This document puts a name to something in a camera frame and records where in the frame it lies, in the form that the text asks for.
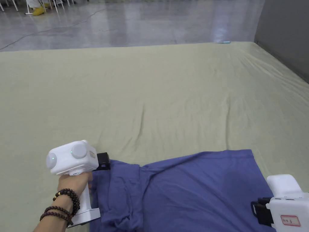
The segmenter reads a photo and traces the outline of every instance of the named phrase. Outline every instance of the person's leg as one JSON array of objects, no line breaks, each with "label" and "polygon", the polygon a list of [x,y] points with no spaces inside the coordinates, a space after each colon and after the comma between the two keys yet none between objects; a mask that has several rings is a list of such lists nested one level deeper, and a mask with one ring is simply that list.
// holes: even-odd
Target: person's leg
[{"label": "person's leg", "polygon": [[39,3],[39,0],[27,0],[27,3],[30,8],[34,8],[34,11],[32,14],[33,16],[38,16],[45,12],[44,8]]}]

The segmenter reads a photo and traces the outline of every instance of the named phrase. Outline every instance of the concrete floor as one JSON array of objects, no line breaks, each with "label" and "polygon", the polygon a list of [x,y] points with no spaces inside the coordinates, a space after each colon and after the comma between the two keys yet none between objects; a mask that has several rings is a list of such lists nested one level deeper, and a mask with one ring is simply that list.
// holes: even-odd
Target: concrete floor
[{"label": "concrete floor", "polygon": [[0,51],[253,41],[264,3],[90,1],[37,17],[24,15],[25,8],[5,8],[0,12]]}]

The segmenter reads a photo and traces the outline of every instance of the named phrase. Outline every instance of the forearm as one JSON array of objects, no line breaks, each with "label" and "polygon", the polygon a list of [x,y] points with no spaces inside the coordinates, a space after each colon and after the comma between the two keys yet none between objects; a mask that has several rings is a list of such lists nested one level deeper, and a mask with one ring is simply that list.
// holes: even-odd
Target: forearm
[{"label": "forearm", "polygon": [[[53,202],[52,206],[62,207],[67,211],[69,211],[70,213],[72,213],[73,210],[73,202],[67,195],[58,196],[57,199]],[[51,209],[49,210],[49,212],[60,213],[67,217],[66,214],[55,209]],[[40,221],[40,223],[37,225],[37,227],[34,229],[33,232],[55,232],[55,231],[63,232],[66,230],[66,226],[67,221],[62,218],[56,216],[45,216]]]}]

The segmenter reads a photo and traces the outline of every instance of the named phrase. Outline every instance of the bed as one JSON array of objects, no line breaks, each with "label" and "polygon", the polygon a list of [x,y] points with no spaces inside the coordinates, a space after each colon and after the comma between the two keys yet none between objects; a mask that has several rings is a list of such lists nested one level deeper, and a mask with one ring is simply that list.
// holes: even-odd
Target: bed
[{"label": "bed", "polygon": [[0,64],[3,231],[34,229],[57,186],[48,151],[82,139],[141,165],[252,149],[264,177],[309,191],[309,85],[255,43],[2,52]]}]

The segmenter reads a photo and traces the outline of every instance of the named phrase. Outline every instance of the device handle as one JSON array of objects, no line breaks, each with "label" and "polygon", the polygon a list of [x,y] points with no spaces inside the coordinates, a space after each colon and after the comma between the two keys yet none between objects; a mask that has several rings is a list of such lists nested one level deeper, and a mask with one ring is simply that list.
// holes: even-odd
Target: device handle
[{"label": "device handle", "polygon": [[80,201],[80,209],[79,209],[78,213],[82,213],[83,211],[91,209],[88,183],[86,185],[85,190],[80,195],[79,201]]}]

